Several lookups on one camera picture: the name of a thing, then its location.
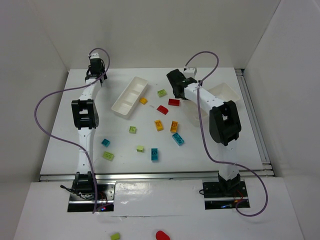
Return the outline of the red rectangular lego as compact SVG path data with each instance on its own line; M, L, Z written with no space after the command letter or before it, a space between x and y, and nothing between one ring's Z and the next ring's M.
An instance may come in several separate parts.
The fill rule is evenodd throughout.
M180 100L179 99L175 99L175 98L170 98L168 100L168 105L169 106L179 107L180 106Z

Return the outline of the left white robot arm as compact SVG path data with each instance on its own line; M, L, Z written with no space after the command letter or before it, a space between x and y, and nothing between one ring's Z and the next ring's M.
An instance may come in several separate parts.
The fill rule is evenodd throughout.
M84 88L79 99L71 102L72 116L79 137L78 166L72 190L77 194L93 195L93 143L96 128L99 126L99 115L95 99L102 83L107 78L105 63L97 52L89 55L90 64L86 72Z

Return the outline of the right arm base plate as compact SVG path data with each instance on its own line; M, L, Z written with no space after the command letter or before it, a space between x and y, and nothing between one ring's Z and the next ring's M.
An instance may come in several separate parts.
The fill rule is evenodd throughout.
M199 194L204 197L206 210L250 208L250 201L246 184L241 181L238 186L230 192L225 193L219 182L203 182Z

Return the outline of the red rounded lego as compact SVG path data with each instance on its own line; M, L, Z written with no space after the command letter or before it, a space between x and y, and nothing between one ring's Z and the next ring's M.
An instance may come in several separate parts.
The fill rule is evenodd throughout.
M164 107L163 105L159 105L156 110L164 115L166 115L169 112L169 110L166 107Z

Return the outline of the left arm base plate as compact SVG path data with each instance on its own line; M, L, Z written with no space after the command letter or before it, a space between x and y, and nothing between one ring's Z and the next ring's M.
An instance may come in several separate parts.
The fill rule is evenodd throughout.
M115 199L115 183L102 183L97 185L97 212L113 212ZM95 205L94 193L70 193L67 212L68 213L92 213Z

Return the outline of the small teal lego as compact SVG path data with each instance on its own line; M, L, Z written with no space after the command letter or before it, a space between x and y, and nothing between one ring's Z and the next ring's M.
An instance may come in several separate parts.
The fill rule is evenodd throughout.
M101 142L101 144L106 148L110 145L110 143L111 142L109 140L107 140L106 138L104 138L103 141Z

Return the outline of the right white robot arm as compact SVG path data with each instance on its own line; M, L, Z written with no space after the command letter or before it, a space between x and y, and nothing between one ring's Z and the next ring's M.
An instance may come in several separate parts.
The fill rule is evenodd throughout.
M221 159L218 172L220 189L224 193L233 191L241 181L236 166L237 140L242 130L236 103L223 101L201 86L194 78L186 78L178 69L166 75L174 97L191 101L198 107L198 113L204 111L208 115L209 134L219 146Z

